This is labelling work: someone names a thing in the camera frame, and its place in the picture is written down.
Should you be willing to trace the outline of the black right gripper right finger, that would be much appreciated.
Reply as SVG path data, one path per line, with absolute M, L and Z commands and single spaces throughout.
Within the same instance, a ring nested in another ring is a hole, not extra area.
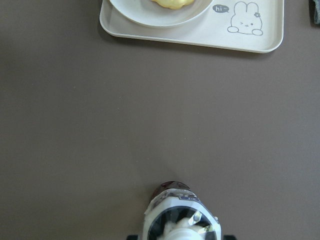
M 222 240 L 237 240 L 235 235 L 224 235 Z

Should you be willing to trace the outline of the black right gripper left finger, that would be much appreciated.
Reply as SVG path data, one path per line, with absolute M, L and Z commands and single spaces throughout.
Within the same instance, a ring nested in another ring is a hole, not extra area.
M 142 240 L 142 237 L 137 234 L 131 234 L 126 237 L 126 240 Z

